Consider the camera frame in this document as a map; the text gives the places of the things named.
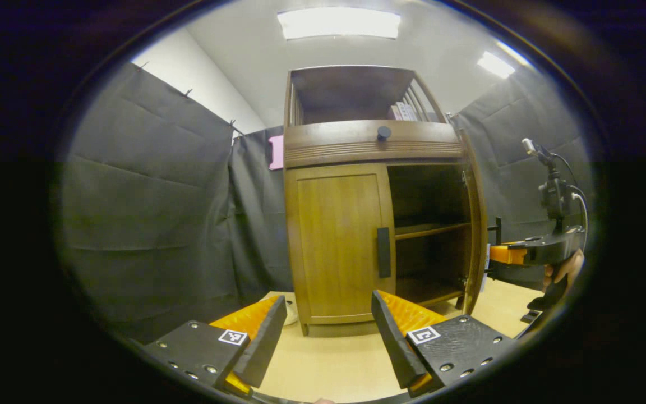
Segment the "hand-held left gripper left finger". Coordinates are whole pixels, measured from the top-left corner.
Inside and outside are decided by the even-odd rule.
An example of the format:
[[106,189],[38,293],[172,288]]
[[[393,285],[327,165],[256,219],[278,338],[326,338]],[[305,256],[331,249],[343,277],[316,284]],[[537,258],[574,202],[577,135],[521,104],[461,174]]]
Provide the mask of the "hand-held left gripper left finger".
[[205,324],[188,320],[142,350],[185,378],[231,396],[259,388],[287,319],[284,296],[273,296]]

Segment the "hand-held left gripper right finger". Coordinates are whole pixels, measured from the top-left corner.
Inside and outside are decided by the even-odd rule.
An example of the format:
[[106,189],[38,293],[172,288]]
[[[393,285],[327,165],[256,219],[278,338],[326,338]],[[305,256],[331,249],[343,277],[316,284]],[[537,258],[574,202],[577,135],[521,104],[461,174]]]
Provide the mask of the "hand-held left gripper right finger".
[[385,291],[372,292],[371,313],[397,382],[411,397],[459,384],[517,347],[515,338],[471,315],[447,318]]

